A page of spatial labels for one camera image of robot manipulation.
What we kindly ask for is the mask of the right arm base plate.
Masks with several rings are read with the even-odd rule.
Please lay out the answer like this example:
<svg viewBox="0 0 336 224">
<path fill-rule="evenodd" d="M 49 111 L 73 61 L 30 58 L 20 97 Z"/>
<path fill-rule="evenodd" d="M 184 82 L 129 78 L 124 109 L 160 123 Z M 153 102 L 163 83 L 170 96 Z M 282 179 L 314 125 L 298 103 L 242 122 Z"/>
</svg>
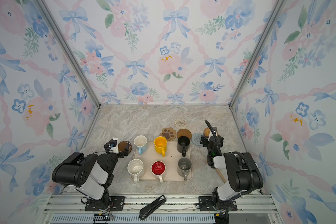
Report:
<svg viewBox="0 0 336 224">
<path fill-rule="evenodd" d="M 213 200 L 212 196 L 198 197 L 198 203 L 195 205 L 195 208 L 200 211 L 213 211 L 218 213 L 224 212 L 226 208 L 228 208 L 229 212 L 238 211 L 235 201 Z"/>
</svg>

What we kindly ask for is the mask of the black mug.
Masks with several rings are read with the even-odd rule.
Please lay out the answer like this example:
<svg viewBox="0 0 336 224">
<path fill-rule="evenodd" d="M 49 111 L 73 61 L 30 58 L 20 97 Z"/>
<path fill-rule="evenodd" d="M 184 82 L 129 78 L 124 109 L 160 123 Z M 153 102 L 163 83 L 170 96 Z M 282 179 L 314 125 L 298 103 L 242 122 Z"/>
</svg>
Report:
<svg viewBox="0 0 336 224">
<path fill-rule="evenodd" d="M 190 145 L 190 139 L 186 136 L 181 136 L 177 141 L 177 151 L 182 154 L 183 157 L 186 156 Z"/>
</svg>

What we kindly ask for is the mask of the cork paw print coaster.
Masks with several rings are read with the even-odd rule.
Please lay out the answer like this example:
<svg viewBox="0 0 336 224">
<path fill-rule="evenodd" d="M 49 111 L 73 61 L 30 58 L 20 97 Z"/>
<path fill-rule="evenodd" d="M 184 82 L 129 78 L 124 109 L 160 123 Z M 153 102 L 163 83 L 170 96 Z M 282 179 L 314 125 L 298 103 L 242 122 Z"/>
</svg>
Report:
<svg viewBox="0 0 336 224">
<path fill-rule="evenodd" d="M 174 140 L 176 138 L 176 130 L 172 127 L 165 127 L 160 133 L 160 136 L 166 138 L 167 141 Z"/>
</svg>

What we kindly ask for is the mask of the plain round wooden coaster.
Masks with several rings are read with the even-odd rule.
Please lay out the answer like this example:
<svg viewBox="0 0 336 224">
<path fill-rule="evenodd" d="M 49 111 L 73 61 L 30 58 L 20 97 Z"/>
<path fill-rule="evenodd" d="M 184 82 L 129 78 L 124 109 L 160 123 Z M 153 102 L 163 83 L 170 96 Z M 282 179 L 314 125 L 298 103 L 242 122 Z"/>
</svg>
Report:
<svg viewBox="0 0 336 224">
<path fill-rule="evenodd" d="M 179 139 L 180 137 L 185 136 L 189 139 L 192 138 L 192 133 L 190 130 L 188 129 L 180 129 L 177 133 L 176 133 L 176 137 Z"/>
</svg>

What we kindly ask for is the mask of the multicolour woven rope coaster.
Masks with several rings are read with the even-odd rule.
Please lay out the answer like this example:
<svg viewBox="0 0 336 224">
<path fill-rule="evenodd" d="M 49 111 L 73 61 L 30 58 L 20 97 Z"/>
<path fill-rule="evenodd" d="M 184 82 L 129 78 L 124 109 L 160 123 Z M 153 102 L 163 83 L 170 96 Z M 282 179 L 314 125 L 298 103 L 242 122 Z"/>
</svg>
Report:
<svg viewBox="0 0 336 224">
<path fill-rule="evenodd" d="M 186 129 L 188 127 L 189 123 L 186 119 L 177 119 L 175 121 L 175 126 L 178 129 Z"/>
</svg>

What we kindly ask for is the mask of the wicker rattan coaster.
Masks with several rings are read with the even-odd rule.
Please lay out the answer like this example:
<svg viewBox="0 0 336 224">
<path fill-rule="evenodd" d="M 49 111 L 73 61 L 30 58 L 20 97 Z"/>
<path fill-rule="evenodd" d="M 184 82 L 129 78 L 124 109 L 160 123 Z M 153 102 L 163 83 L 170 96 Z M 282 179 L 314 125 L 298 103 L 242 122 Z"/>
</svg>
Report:
<svg viewBox="0 0 336 224">
<path fill-rule="evenodd" d="M 213 127 L 213 131 L 217 133 L 217 128 L 216 127 Z M 209 137 L 211 136 L 211 131 L 209 128 L 206 128 L 204 131 L 203 131 L 203 134 L 205 137 Z"/>
</svg>

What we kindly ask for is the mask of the scratched dark wooden coaster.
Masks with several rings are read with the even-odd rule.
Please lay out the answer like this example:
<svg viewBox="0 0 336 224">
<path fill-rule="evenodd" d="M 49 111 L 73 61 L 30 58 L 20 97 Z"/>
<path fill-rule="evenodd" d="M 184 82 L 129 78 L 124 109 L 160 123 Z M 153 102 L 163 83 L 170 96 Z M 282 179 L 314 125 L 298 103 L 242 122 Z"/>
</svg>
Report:
<svg viewBox="0 0 336 224">
<path fill-rule="evenodd" d="M 128 156 L 132 152 L 132 145 L 130 141 L 122 141 L 118 144 L 119 152 L 122 152 L 124 156 Z"/>
</svg>

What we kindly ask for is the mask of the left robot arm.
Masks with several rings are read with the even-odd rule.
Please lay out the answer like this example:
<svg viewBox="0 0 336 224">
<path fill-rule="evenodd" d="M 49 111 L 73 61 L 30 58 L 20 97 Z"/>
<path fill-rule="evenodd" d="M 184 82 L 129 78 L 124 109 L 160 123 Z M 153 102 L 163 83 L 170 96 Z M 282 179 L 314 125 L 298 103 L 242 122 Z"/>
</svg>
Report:
<svg viewBox="0 0 336 224">
<path fill-rule="evenodd" d="M 84 155 L 75 152 L 61 162 L 52 173 L 52 180 L 63 186 L 74 186 L 83 194 L 85 211 L 122 211 L 124 197 L 111 197 L 108 188 L 114 178 L 119 158 L 132 151 L 128 141 L 118 143 L 113 138 L 104 145 L 104 151 Z"/>
</svg>

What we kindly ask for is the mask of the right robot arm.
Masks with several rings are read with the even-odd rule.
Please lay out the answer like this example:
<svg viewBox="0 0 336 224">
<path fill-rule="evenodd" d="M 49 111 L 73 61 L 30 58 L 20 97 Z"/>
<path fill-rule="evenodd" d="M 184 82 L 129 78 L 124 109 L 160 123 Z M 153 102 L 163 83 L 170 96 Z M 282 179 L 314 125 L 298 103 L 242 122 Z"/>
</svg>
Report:
<svg viewBox="0 0 336 224">
<path fill-rule="evenodd" d="M 222 210 L 236 199 L 261 189 L 264 181 L 250 153 L 222 153 L 224 138 L 220 135 L 201 136 L 200 143 L 207 148 L 207 163 L 213 169 L 225 169 L 228 180 L 216 187 L 211 195 L 212 205 Z"/>
</svg>

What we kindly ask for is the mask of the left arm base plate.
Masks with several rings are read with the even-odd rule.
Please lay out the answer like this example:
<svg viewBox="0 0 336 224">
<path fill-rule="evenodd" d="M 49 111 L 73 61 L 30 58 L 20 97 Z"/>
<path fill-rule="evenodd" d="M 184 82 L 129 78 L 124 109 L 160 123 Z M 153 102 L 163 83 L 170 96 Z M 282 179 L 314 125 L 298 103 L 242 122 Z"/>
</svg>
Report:
<svg viewBox="0 0 336 224">
<path fill-rule="evenodd" d="M 93 204 L 86 204 L 85 211 L 92 212 L 107 212 L 107 211 L 123 211 L 125 205 L 124 196 L 110 196 L 110 204 L 105 209 L 99 208 L 99 206 L 94 206 Z"/>
</svg>

